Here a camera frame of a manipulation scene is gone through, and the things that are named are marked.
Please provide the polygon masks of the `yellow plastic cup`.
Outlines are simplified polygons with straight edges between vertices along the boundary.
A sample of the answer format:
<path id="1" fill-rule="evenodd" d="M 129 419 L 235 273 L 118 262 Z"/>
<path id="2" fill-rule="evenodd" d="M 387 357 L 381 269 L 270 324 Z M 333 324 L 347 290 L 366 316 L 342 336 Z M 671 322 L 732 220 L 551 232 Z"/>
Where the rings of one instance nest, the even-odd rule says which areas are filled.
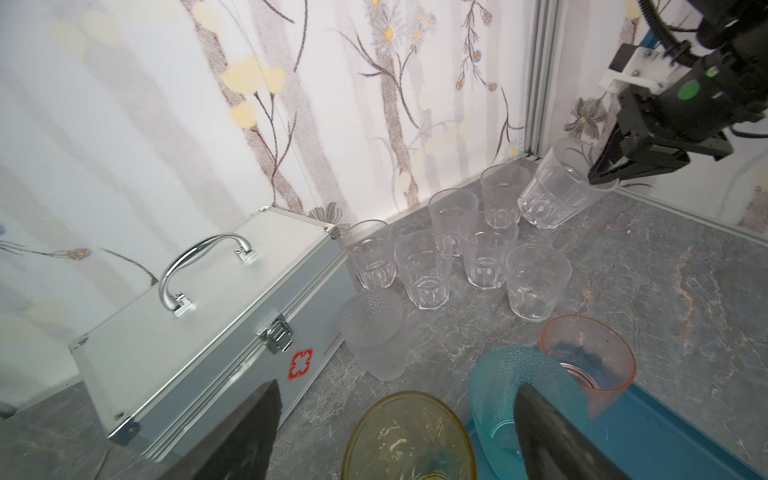
<path id="1" fill-rule="evenodd" d="M 342 479 L 476 479 L 469 435 L 436 397 L 402 391 L 376 402 L 346 446 Z"/>

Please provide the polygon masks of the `pink plastic cup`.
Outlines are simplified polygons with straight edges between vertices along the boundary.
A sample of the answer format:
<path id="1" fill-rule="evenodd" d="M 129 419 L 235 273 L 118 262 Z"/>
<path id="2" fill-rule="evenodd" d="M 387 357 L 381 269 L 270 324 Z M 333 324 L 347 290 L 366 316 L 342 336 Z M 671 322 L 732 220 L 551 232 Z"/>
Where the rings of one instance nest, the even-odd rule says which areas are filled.
<path id="1" fill-rule="evenodd" d="M 550 320 L 540 348 L 581 387 L 590 419 L 616 402 L 636 376 L 637 362 L 629 344 L 611 327 L 589 317 L 562 315 Z"/>

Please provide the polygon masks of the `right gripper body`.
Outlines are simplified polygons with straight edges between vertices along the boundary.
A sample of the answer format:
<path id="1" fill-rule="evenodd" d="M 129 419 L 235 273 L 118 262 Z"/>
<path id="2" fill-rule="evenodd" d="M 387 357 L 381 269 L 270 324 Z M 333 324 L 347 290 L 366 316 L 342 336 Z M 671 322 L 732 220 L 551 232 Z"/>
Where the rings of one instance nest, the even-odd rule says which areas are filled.
<path id="1" fill-rule="evenodd" d="M 630 86 L 620 95 L 624 157 L 734 153 L 724 130 L 758 122 L 767 109 L 767 70 L 739 56 L 705 56 L 659 95 Z"/>

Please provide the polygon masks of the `teal plastic cup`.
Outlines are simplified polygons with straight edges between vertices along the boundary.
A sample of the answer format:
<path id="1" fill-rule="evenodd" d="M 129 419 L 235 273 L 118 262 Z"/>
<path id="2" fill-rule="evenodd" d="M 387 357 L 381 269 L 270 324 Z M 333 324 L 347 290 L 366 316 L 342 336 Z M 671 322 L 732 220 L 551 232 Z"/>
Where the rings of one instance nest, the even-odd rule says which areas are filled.
<path id="1" fill-rule="evenodd" d="M 470 376 L 470 408 L 483 453 L 500 479 L 526 477 L 514 420 L 514 403 L 523 384 L 532 385 L 579 429 L 588 424 L 581 387 L 552 357 L 523 345 L 483 355 Z"/>

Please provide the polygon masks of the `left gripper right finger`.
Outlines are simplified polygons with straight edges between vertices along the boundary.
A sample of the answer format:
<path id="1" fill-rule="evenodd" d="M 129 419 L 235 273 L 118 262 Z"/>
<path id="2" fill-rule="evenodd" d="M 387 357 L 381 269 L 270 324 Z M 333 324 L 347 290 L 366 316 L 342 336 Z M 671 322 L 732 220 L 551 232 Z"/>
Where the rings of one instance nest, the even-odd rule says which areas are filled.
<path id="1" fill-rule="evenodd" d="M 628 477 L 528 383 L 518 389 L 514 421 L 529 479 Z"/>

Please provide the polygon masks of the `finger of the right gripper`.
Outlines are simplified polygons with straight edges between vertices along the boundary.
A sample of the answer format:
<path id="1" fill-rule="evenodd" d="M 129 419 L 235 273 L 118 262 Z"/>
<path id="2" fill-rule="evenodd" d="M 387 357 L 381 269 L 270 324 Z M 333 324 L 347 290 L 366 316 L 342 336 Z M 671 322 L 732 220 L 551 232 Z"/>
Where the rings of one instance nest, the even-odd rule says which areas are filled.
<path id="1" fill-rule="evenodd" d="M 687 154 L 656 155 L 652 154 L 650 162 L 647 158 L 633 160 L 628 157 L 617 158 L 613 161 L 602 155 L 590 168 L 588 180 L 591 185 L 601 185 L 613 181 L 624 181 L 675 172 L 690 163 Z"/>
<path id="2" fill-rule="evenodd" d="M 621 142 L 624 135 L 619 125 L 614 125 L 599 156 L 590 168 L 591 174 L 608 174 L 624 157 Z"/>

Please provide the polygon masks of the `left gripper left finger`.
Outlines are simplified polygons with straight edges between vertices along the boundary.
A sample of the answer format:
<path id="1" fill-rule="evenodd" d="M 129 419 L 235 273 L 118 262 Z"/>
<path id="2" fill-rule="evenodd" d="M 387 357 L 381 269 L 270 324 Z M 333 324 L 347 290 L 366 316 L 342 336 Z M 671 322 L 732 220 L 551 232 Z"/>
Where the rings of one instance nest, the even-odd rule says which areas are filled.
<path id="1" fill-rule="evenodd" d="M 282 413 L 278 382 L 262 384 L 164 479 L 264 479 Z"/>

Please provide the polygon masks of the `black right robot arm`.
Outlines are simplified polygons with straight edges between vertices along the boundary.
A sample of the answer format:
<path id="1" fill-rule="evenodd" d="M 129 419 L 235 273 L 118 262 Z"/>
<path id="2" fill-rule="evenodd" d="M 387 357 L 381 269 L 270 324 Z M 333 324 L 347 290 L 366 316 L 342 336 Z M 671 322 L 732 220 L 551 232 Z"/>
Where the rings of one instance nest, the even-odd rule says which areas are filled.
<path id="1" fill-rule="evenodd" d="M 650 35 L 622 44 L 601 81 L 620 109 L 589 170 L 592 185 L 672 173 L 691 154 L 721 160 L 733 152 L 724 131 L 767 110 L 766 2 L 693 2 L 704 56 L 674 36 L 653 2 L 638 6 Z"/>

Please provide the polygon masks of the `teal plastic tray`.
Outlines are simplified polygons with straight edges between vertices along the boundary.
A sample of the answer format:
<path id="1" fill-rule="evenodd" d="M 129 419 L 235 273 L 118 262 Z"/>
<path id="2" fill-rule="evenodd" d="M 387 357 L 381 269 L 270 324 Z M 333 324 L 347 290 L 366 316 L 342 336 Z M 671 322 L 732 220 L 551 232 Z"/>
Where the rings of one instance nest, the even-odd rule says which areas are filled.
<path id="1" fill-rule="evenodd" d="M 522 454 L 504 449 L 496 457 L 501 475 L 494 470 L 481 442 L 490 427 L 483 431 L 479 414 L 490 413 L 494 419 L 501 413 L 502 423 L 512 419 L 494 407 L 483 412 L 488 410 L 480 406 L 483 396 L 480 388 L 469 387 L 472 416 L 465 427 L 479 478 L 528 479 Z M 582 432 L 632 479 L 767 479 L 639 387 L 630 386 L 606 412 L 589 420 Z"/>

